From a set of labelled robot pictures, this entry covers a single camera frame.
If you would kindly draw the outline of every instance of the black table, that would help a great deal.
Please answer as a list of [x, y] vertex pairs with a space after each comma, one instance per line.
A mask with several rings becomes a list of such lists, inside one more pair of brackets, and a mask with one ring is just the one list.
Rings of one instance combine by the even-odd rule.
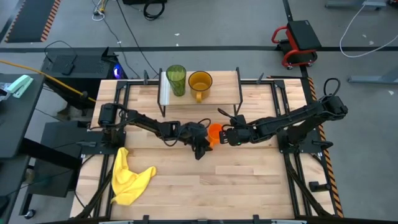
[[[12, 83], [20, 76], [0, 74], [0, 82]], [[3, 223], [9, 221], [30, 157], [73, 170], [78, 170], [81, 164], [74, 156], [25, 138], [44, 82], [43, 75], [29, 76], [34, 81], [20, 98], [10, 96], [0, 102], [0, 196], [6, 196], [9, 201], [0, 216]]]

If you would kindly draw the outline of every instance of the green object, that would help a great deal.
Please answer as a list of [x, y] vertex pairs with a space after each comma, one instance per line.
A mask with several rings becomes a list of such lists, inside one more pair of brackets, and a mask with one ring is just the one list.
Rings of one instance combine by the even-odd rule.
[[166, 77], [169, 80], [174, 95], [183, 96], [185, 94], [187, 70], [181, 65], [172, 65], [167, 69]]

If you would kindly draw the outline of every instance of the yellow mug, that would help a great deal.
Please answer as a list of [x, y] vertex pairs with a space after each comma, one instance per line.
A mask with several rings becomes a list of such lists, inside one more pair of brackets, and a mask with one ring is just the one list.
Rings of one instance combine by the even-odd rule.
[[210, 95], [210, 87], [213, 84], [211, 75], [207, 72], [194, 72], [188, 79], [191, 95], [201, 103]]

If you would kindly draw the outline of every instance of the mug handle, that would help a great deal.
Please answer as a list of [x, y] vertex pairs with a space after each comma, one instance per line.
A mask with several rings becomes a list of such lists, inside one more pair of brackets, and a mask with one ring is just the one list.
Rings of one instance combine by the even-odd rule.
[[201, 103], [201, 92], [197, 91], [197, 103]]

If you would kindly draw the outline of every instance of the white cable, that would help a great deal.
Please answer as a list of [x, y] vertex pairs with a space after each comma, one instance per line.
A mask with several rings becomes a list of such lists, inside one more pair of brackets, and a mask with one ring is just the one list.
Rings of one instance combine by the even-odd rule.
[[353, 21], [354, 21], [354, 19], [356, 18], [356, 16], [357, 16], [357, 15], [362, 11], [362, 9], [366, 6], [367, 1], [368, 1], [368, 0], [366, 0], [365, 2], [363, 2], [362, 8], [355, 14], [355, 16], [353, 17], [353, 19], [351, 20], [351, 22], [349, 22], [349, 24], [348, 24], [348, 26], [347, 26], [347, 29], [344, 31], [344, 34], [343, 34], [343, 36], [342, 36], [341, 39], [340, 39], [340, 44], [339, 44], [339, 46], [340, 46], [340, 51], [341, 51], [341, 53], [342, 53], [345, 57], [357, 58], [357, 57], [365, 56], [365, 55], [367, 55], [367, 54], [370, 54], [370, 53], [373, 53], [373, 52], [375, 52], [375, 51], [378, 51], [378, 50], [382, 49], [383, 47], [385, 47], [385, 46], [387, 46], [387, 45], [393, 43], [393, 42], [398, 38], [398, 35], [396, 35], [396, 37], [395, 37], [394, 39], [392, 39], [390, 42], [384, 44], [383, 46], [378, 47], [378, 48], [376, 48], [376, 49], [374, 49], [374, 50], [371, 50], [371, 51], [369, 51], [369, 52], [360, 54], [360, 55], [347, 55], [347, 54], [345, 54], [345, 53], [343, 52], [343, 48], [341, 47], [341, 42], [343, 41], [344, 36], [347, 34], [347, 31], [348, 31], [349, 27], [351, 26], [351, 24], [353, 23]]
[[[100, 11], [98, 10], [98, 6], [100, 6], [101, 1], [102, 1], [102, 0], [99, 0], [98, 3], [97, 3], [97, 5], [94, 6], [94, 9], [93, 9], [93, 16], [91, 17], [94, 21], [102, 21], [103, 19], [105, 19], [105, 14], [103, 14], [102, 12], [100, 12]], [[95, 13], [98, 13], [98, 14], [101, 16], [101, 18], [100, 18], [100, 19], [95, 19], [95, 18], [94, 18]]]

